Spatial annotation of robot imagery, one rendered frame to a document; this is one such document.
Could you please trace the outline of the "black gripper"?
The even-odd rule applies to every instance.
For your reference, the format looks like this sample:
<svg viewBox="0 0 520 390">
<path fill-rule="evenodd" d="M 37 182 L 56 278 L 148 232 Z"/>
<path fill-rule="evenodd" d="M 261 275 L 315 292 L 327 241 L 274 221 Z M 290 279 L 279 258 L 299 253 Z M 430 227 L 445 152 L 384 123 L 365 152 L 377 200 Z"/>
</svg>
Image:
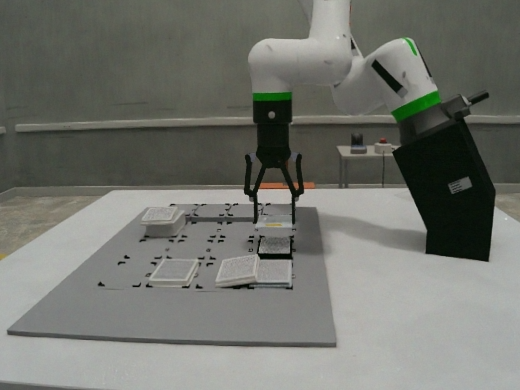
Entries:
<svg viewBox="0 0 520 390">
<path fill-rule="evenodd" d="M 249 196 L 249 201 L 254 202 L 254 224 L 258 221 L 258 189 L 263 179 L 264 173 L 270 168 L 281 168 L 285 177 L 287 185 L 292 194 L 292 224 L 295 224 L 295 202 L 299 201 L 299 195 L 304 194 L 304 185 L 301 171 L 301 153 L 291 152 L 289 148 L 289 124 L 266 126 L 257 124 L 257 151 L 255 153 L 247 153 L 246 160 L 246 175 L 244 194 Z M 296 172 L 299 189 L 295 189 L 293 181 L 288 172 L 286 162 L 289 157 L 296 162 Z M 252 162 L 255 157 L 262 163 L 258 178 L 256 180 L 253 190 L 250 189 Z M 286 168 L 285 168 L 286 167 Z M 293 187 L 294 186 L 294 187 Z"/>
</svg>

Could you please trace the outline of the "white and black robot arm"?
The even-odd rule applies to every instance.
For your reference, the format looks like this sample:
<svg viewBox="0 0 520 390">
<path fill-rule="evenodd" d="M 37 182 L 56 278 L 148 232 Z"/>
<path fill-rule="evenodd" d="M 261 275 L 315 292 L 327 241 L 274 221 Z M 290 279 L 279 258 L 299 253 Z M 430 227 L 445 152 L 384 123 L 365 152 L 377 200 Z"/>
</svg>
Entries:
<svg viewBox="0 0 520 390">
<path fill-rule="evenodd" d="M 249 54 L 253 123 L 291 123 L 292 87 L 325 85 L 338 109 L 350 116 L 386 103 L 404 146 L 470 115 L 470 106 L 489 98 L 484 90 L 467 99 L 457 94 L 441 102 L 410 38 L 388 42 L 364 59 L 352 35 L 350 39 L 351 0 L 298 2 L 310 26 L 309 38 L 265 39 Z"/>
</svg>

